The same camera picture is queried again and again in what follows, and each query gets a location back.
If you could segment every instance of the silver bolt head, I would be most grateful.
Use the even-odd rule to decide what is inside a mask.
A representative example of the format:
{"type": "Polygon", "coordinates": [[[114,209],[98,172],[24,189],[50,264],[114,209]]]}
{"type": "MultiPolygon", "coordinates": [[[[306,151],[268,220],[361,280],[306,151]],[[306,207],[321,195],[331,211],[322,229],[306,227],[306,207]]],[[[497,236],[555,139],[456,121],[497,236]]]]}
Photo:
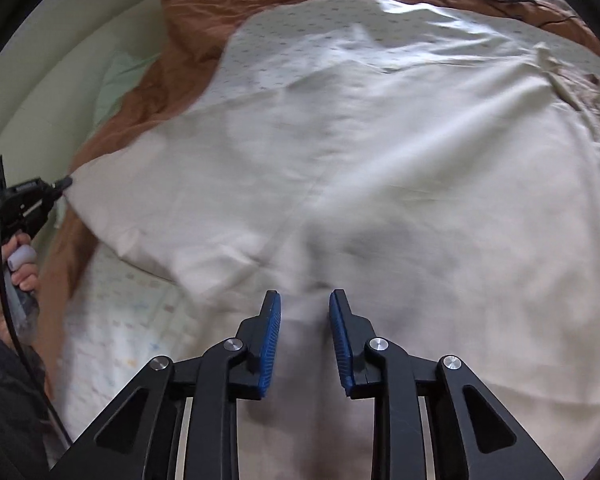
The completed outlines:
{"type": "Polygon", "coordinates": [[[386,350],[389,348],[389,343],[386,339],[382,339],[381,337],[375,337],[371,341],[369,341],[369,346],[374,350],[386,350]]]}
{"type": "Polygon", "coordinates": [[[164,355],[159,355],[158,357],[154,357],[149,361],[149,366],[153,370],[164,370],[167,366],[169,366],[170,359],[164,355]]]}
{"type": "Polygon", "coordinates": [[[458,370],[462,366],[462,361],[455,355],[448,355],[442,359],[442,364],[449,368],[449,370],[458,370]]]}
{"type": "Polygon", "coordinates": [[[240,348],[242,348],[242,341],[240,341],[237,337],[232,337],[227,339],[224,342],[224,349],[229,352],[237,352],[240,348]]]}

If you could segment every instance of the sleeve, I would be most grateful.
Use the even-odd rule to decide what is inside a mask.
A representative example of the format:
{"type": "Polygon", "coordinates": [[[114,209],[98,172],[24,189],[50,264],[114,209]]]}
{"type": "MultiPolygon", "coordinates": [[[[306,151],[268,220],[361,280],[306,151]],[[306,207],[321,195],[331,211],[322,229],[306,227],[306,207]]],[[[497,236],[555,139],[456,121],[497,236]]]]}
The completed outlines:
{"type": "MultiPolygon", "coordinates": [[[[29,358],[44,378],[42,362],[29,358]]],[[[48,463],[43,444],[46,406],[16,353],[0,340],[0,480],[44,478],[48,463]]]]}

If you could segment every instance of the brown comforter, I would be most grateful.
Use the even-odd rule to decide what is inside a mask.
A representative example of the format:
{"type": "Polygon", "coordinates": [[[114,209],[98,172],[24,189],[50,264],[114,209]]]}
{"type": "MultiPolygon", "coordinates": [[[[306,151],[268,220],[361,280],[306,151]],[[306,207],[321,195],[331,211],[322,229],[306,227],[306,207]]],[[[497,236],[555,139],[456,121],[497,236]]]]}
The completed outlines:
{"type": "MultiPolygon", "coordinates": [[[[75,155],[72,170],[130,144],[144,131],[184,111],[210,82],[228,38],[248,17],[275,6],[306,0],[162,0],[168,42],[141,83],[126,95],[122,109],[75,155]]],[[[577,17],[547,5],[503,4],[492,0],[397,0],[514,17],[568,38],[600,56],[600,42],[577,17]]],[[[95,236],[69,211],[42,273],[40,326],[35,344],[49,384],[62,347],[65,306],[97,245],[95,236]]]]}

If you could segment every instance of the black cable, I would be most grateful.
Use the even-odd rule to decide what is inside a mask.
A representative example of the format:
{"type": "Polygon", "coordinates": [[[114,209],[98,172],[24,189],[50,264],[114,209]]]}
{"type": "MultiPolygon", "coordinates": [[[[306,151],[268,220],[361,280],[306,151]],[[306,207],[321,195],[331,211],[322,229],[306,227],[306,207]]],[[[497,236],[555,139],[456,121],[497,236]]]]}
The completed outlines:
{"type": "Polygon", "coordinates": [[[11,319],[11,311],[9,310],[9,301],[7,299],[7,289],[6,289],[6,285],[4,283],[4,280],[6,279],[6,274],[3,271],[3,269],[4,269],[4,263],[2,261],[2,237],[1,237],[1,226],[0,226],[0,303],[2,304],[2,313],[4,314],[4,320],[7,323],[7,330],[9,331],[9,336],[11,336],[11,341],[13,342],[13,347],[15,348],[16,354],[18,354],[18,357],[20,358],[22,365],[25,367],[27,374],[29,374],[29,377],[31,378],[31,381],[33,382],[36,390],[38,391],[40,396],[42,396],[42,399],[43,399],[44,403],[46,404],[46,407],[48,408],[49,413],[51,414],[51,417],[53,418],[56,426],[58,427],[58,430],[62,433],[62,436],[66,440],[66,447],[69,447],[69,446],[71,446],[71,444],[74,443],[74,441],[71,440],[71,437],[69,436],[68,431],[66,430],[66,428],[64,427],[64,424],[62,423],[62,420],[60,419],[60,415],[58,415],[58,412],[56,412],[56,409],[54,408],[53,404],[51,403],[51,400],[46,396],[44,385],[38,383],[38,380],[36,379],[36,375],[33,371],[33,368],[31,367],[31,364],[29,363],[29,360],[27,359],[27,356],[25,355],[24,350],[22,349],[22,345],[20,344],[18,335],[16,334],[16,329],[13,324],[13,319],[11,319]]]}
{"type": "MultiPolygon", "coordinates": [[[[509,14],[506,10],[501,9],[500,7],[497,7],[496,5],[493,4],[493,2],[491,0],[483,0],[488,6],[490,6],[492,9],[497,10],[503,18],[509,18],[511,20],[517,20],[519,22],[524,22],[524,18],[522,16],[519,16],[517,14],[509,14]]],[[[546,6],[540,2],[536,2],[535,0],[529,0],[527,2],[514,2],[514,3],[518,3],[518,4],[522,4],[522,3],[529,3],[529,4],[533,4],[536,7],[540,7],[541,9],[549,9],[549,10],[555,10],[550,6],[546,6]]],[[[557,25],[559,23],[564,23],[564,22],[568,22],[570,20],[579,20],[580,17],[576,16],[575,14],[571,14],[567,17],[561,18],[560,20],[547,20],[546,22],[542,22],[539,23],[538,25],[535,25],[536,28],[540,28],[540,29],[544,29],[547,25],[557,25]]]]}

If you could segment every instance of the blanket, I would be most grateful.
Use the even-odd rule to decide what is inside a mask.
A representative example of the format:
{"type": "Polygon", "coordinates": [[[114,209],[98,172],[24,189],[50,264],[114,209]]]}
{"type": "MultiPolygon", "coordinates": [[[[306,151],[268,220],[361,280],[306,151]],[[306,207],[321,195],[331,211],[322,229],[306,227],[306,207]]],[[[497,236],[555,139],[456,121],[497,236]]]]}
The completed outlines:
{"type": "MultiPolygon", "coordinates": [[[[250,16],[307,0],[163,0],[169,41],[160,59],[130,92],[120,112],[77,153],[72,168],[128,146],[149,128],[184,111],[202,94],[229,37],[250,16]]],[[[551,5],[503,4],[489,0],[397,0],[474,10],[488,16],[514,14],[523,21],[570,38],[600,56],[600,42],[576,17],[551,5]]],[[[62,319],[68,298],[93,254],[97,240],[69,211],[43,269],[40,331],[36,349],[53,383],[62,346],[62,319]]]]}
{"type": "Polygon", "coordinates": [[[187,291],[194,354],[282,293],[270,398],[240,413],[249,478],[366,476],[336,286],[408,351],[460,354],[568,479],[600,453],[600,82],[492,22],[394,0],[259,13],[193,106],[75,171],[97,236],[187,291]]]}

